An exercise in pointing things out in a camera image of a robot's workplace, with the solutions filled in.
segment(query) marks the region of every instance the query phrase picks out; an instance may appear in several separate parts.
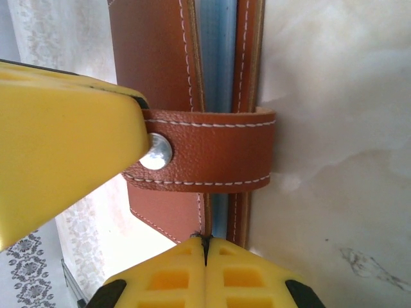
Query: silver rivet head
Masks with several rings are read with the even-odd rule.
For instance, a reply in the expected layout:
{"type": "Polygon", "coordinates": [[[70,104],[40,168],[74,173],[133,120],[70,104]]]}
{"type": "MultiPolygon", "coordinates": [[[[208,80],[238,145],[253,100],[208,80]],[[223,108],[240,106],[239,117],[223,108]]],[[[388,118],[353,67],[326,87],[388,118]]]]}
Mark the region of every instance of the silver rivet head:
{"type": "Polygon", "coordinates": [[[140,159],[140,163],[147,169],[160,170],[168,165],[173,158],[173,149],[168,140],[159,133],[148,134],[152,147],[140,159]]]}

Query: clamp jaw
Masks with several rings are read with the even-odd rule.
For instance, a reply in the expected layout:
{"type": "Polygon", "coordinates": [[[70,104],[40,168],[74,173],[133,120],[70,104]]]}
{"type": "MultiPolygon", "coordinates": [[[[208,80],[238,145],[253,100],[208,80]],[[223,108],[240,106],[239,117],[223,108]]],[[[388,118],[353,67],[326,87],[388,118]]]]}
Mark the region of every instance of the clamp jaw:
{"type": "Polygon", "coordinates": [[[97,307],[325,308],[300,276],[197,234],[108,279],[86,306],[97,307]]]}
{"type": "Polygon", "coordinates": [[[150,148],[138,91],[0,60],[0,252],[150,148]]]}

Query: brown leather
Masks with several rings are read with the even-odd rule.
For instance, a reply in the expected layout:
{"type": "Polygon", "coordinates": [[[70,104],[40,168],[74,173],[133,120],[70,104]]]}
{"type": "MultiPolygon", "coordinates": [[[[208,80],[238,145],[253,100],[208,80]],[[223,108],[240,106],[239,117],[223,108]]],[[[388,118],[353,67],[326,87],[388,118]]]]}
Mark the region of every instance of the brown leather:
{"type": "MultiPolygon", "coordinates": [[[[150,108],[204,111],[193,0],[108,2],[118,84],[142,92],[150,108]]],[[[207,194],[128,185],[128,197],[133,214],[172,241],[211,233],[207,194]]]]}
{"type": "Polygon", "coordinates": [[[138,189],[130,183],[127,183],[127,187],[132,192],[129,194],[131,212],[175,243],[205,229],[206,226],[202,224],[206,214],[201,194],[153,192],[138,189]]]}
{"type": "MultiPolygon", "coordinates": [[[[262,8],[263,0],[238,0],[233,112],[254,111],[262,8]]],[[[118,84],[142,92],[150,108],[203,112],[194,0],[109,0],[109,11],[118,84]]],[[[128,194],[133,214],[176,243],[194,231],[211,232],[208,194],[151,191],[130,183],[128,194]]],[[[230,195],[227,238],[241,246],[249,197],[230,195]]]]}
{"type": "MultiPolygon", "coordinates": [[[[264,5],[264,0],[238,0],[232,112],[256,107],[264,5]]],[[[227,240],[241,247],[247,245],[250,206],[251,192],[229,196],[227,240]]]]}
{"type": "Polygon", "coordinates": [[[143,110],[149,132],[165,136],[172,161],[161,170],[139,162],[125,178],[134,186],[159,191],[235,193],[259,189],[270,181],[274,116],[255,113],[212,114],[143,110]]]}

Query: yellow plastic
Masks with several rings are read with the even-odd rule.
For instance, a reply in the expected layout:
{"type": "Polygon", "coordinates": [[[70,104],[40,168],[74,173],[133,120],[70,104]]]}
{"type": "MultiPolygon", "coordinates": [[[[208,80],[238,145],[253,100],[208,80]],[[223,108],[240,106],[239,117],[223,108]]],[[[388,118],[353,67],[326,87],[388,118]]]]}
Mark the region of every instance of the yellow plastic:
{"type": "Polygon", "coordinates": [[[204,268],[201,240],[195,237],[105,284],[117,279],[127,283],[115,308],[205,308],[204,268]]]}
{"type": "Polygon", "coordinates": [[[285,282],[303,283],[295,273],[217,238],[205,275],[207,308],[297,308],[285,282]]]}
{"type": "Polygon", "coordinates": [[[0,251],[144,156],[144,119],[130,96],[142,97],[0,62],[0,251]]]}
{"type": "Polygon", "coordinates": [[[127,286],[115,308],[297,308],[285,282],[301,277],[224,239],[189,239],[119,273],[127,286]]]}

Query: white stitching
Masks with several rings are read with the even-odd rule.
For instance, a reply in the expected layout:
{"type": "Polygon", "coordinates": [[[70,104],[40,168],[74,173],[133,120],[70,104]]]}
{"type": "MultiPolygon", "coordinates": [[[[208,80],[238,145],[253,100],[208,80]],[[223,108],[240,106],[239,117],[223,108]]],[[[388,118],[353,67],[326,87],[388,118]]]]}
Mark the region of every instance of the white stitching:
{"type": "Polygon", "coordinates": [[[238,197],[238,194],[236,194],[235,199],[234,199],[234,232],[232,233],[232,241],[234,243],[236,241],[236,231],[237,231],[237,197],[238,197]]]}
{"type": "Polygon", "coordinates": [[[189,62],[188,62],[186,29],[184,27],[184,16],[183,16],[183,13],[182,13],[181,0],[179,0],[179,5],[180,5],[180,16],[181,16],[182,40],[184,42],[184,52],[186,53],[186,64],[187,64],[187,75],[188,75],[188,95],[190,96],[190,101],[189,102],[190,102],[190,106],[191,106],[191,111],[194,111],[193,95],[192,95],[192,88],[191,88],[190,66],[189,66],[189,62]]]}
{"type": "Polygon", "coordinates": [[[135,178],[134,176],[128,174],[128,173],[124,173],[124,175],[127,178],[130,178],[136,182],[147,182],[147,183],[151,183],[151,182],[155,182],[157,184],[177,184],[177,185],[187,185],[187,186],[191,186],[191,185],[206,185],[206,186],[233,186],[233,185],[244,185],[244,184],[252,184],[252,183],[258,183],[260,181],[263,181],[267,178],[270,177],[270,175],[266,175],[263,176],[262,178],[258,178],[256,180],[251,180],[251,181],[243,181],[243,182],[228,182],[228,183],[220,183],[220,182],[215,182],[215,183],[211,183],[211,182],[180,182],[180,181],[160,181],[160,180],[148,180],[145,178],[135,178]]]}
{"type": "Polygon", "coordinates": [[[165,231],[163,228],[160,228],[159,226],[157,226],[155,223],[153,223],[152,221],[148,220],[147,218],[145,218],[144,216],[140,215],[139,213],[137,213],[134,209],[132,209],[130,207],[130,210],[137,215],[138,217],[140,217],[142,220],[147,221],[149,224],[151,224],[151,226],[153,226],[154,228],[156,228],[157,230],[160,230],[161,232],[163,232],[164,234],[166,234],[169,238],[173,239],[174,241],[181,243],[180,241],[178,241],[175,237],[173,237],[170,233],[168,233],[167,231],[165,231]]]}
{"type": "MultiPolygon", "coordinates": [[[[244,71],[244,59],[245,59],[245,41],[247,38],[247,30],[249,25],[249,5],[250,0],[247,0],[246,9],[245,9],[245,25],[244,25],[244,34],[243,34],[243,53],[241,54],[241,71],[240,71],[240,84],[238,89],[238,105],[237,112],[240,112],[241,107],[241,91],[243,88],[243,71],[244,71]]],[[[232,234],[232,241],[235,243],[236,240],[236,231],[237,231],[237,202],[238,194],[235,195],[234,199],[234,232],[232,234]]]]}
{"type": "Polygon", "coordinates": [[[200,224],[200,232],[202,231],[202,222],[201,222],[201,199],[200,194],[197,194],[197,210],[198,210],[198,223],[200,224]]]}
{"type": "Polygon", "coordinates": [[[246,10],[245,10],[245,25],[244,25],[244,34],[243,34],[243,53],[241,54],[241,71],[240,71],[240,86],[238,91],[238,105],[237,105],[237,112],[240,112],[241,106],[241,90],[243,87],[243,71],[244,71],[244,59],[245,59],[245,41],[247,37],[247,30],[249,27],[249,6],[250,0],[247,0],[246,10]]]}
{"type": "Polygon", "coordinates": [[[145,120],[146,122],[150,123],[162,123],[162,124],[172,124],[172,125],[183,125],[183,126],[194,126],[194,127],[217,127],[217,128],[246,128],[246,127],[260,127],[260,126],[268,126],[275,123],[275,120],[270,122],[263,122],[263,123],[254,123],[254,124],[208,124],[208,123],[189,123],[189,122],[176,122],[176,121],[166,121],[166,120],[145,120]]]}

